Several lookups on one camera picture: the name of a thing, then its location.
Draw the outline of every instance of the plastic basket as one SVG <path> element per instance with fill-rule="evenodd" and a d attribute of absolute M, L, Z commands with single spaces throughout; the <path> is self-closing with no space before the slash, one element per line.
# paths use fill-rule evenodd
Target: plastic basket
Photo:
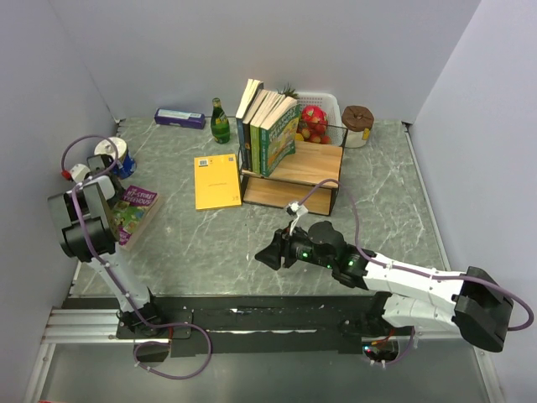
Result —
<path fill-rule="evenodd" d="M 343 128 L 341 113 L 336 97 L 322 92 L 298 92 L 300 107 L 315 105 L 320 107 L 328 115 L 326 135 L 330 137 L 333 145 L 341 146 L 345 142 L 347 129 Z"/>
<path fill-rule="evenodd" d="M 336 97 L 331 94 L 323 94 L 322 92 L 298 92 L 298 94 L 298 101 L 302 107 L 316 105 L 328 115 L 328 124 L 331 126 L 343 126 Z"/>

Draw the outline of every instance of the green book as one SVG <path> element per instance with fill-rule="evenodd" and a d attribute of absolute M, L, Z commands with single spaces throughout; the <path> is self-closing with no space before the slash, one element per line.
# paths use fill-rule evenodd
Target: green book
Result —
<path fill-rule="evenodd" d="M 250 141 L 252 147 L 252 171 L 261 175 L 260 164 L 260 132 L 259 128 L 267 116 L 273 111 L 273 109 L 279 105 L 285 96 L 279 95 L 277 92 L 268 92 L 268 95 L 264 98 L 263 103 L 256 112 L 252 122 L 250 123 Z"/>
<path fill-rule="evenodd" d="M 242 167 L 246 170 L 252 169 L 252 156 L 250 152 L 250 129 L 246 123 L 248 109 L 253 106 L 253 100 L 256 95 L 263 89 L 263 82 L 248 79 L 246 89 L 242 94 L 241 103 L 239 104 L 235 119 L 237 120 L 238 142 L 241 147 Z"/>
<path fill-rule="evenodd" d="M 295 153 L 299 118 L 300 106 L 295 99 L 287 97 L 264 120 L 259 129 L 259 164 L 262 176 L 272 174 L 286 155 Z"/>

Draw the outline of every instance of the brown lid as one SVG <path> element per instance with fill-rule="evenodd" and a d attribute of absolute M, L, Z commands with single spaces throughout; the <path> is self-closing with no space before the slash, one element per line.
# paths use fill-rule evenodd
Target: brown lid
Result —
<path fill-rule="evenodd" d="M 341 120 L 349 130 L 363 132 L 364 129 L 373 127 L 375 118 L 366 107 L 346 107 Z"/>

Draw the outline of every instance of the cable clip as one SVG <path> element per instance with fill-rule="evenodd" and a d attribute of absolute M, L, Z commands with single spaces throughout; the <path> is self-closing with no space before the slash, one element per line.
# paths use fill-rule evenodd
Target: cable clip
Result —
<path fill-rule="evenodd" d="M 305 216 L 308 213 L 308 209 L 302 204 L 300 205 L 297 201 L 292 201 L 287 205 L 287 208 L 285 211 L 290 215 L 295 215 L 296 218 L 291 223 L 291 226 L 289 228 L 289 235 L 293 235 L 293 231 L 295 230 L 296 224 L 298 224 L 300 218 L 302 216 Z"/>

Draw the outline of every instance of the pineapple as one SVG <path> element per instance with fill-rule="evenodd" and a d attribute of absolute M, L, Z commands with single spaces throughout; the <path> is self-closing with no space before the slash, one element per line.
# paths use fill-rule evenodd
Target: pineapple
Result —
<path fill-rule="evenodd" d="M 296 93 L 296 90 L 292 88 L 289 83 L 287 83 L 283 90 L 278 90 L 278 94 L 284 94 L 286 97 L 291 97 L 294 99 L 299 98 L 299 94 Z"/>

